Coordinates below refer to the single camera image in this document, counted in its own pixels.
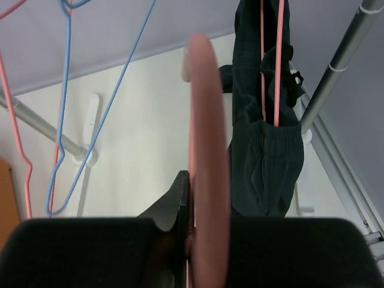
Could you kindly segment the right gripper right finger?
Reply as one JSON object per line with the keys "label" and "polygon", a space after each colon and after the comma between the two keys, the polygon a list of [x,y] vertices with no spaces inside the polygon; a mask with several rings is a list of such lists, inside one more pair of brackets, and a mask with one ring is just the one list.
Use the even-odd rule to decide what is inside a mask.
{"label": "right gripper right finger", "polygon": [[379,287],[363,235],[337,218],[236,217],[230,287]]}

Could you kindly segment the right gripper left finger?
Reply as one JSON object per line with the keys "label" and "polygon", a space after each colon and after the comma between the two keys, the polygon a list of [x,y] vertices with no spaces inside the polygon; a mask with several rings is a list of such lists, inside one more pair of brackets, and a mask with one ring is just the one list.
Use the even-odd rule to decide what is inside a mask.
{"label": "right gripper left finger", "polygon": [[137,217],[20,223],[1,251],[2,287],[185,287],[189,175]]}

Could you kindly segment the pink wire hanger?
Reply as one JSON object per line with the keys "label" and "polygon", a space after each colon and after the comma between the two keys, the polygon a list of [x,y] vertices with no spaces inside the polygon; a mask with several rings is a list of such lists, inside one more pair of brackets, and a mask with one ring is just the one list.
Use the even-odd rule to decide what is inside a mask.
{"label": "pink wire hanger", "polygon": [[17,125],[16,118],[20,118],[28,125],[35,128],[41,134],[55,141],[55,162],[53,164],[53,170],[49,182],[48,192],[46,196],[46,214],[49,217],[60,214],[68,204],[68,201],[71,197],[71,193],[68,194],[62,207],[53,211],[53,198],[55,192],[55,181],[56,173],[59,169],[62,161],[65,157],[65,151],[69,151],[74,156],[81,156],[83,154],[83,148],[74,144],[67,137],[64,137],[62,134],[62,128],[64,123],[64,114],[65,114],[65,104],[67,99],[67,85],[68,85],[68,75],[69,75],[69,66],[70,66],[70,48],[71,48],[71,9],[73,8],[72,2],[68,1],[59,1],[59,6],[61,7],[63,13],[66,16],[67,20],[67,36],[66,36],[66,47],[65,47],[65,61],[64,61],[64,72],[62,80],[62,96],[60,103],[60,110],[58,116],[58,126],[53,128],[51,125],[44,122],[39,118],[33,111],[25,107],[22,103],[15,100],[10,93],[10,87],[8,84],[7,74],[4,66],[4,62],[1,61],[1,81],[2,87],[4,89],[4,101],[5,107],[8,109],[11,124],[14,132],[14,139],[16,142],[16,148],[22,160],[27,165],[27,173],[24,181],[24,191],[25,191],[25,201],[26,201],[26,212],[28,218],[32,218],[32,206],[31,206],[31,195],[29,190],[29,183],[32,176],[33,165],[30,159],[25,155],[23,150],[22,141],[20,138],[19,128]]}

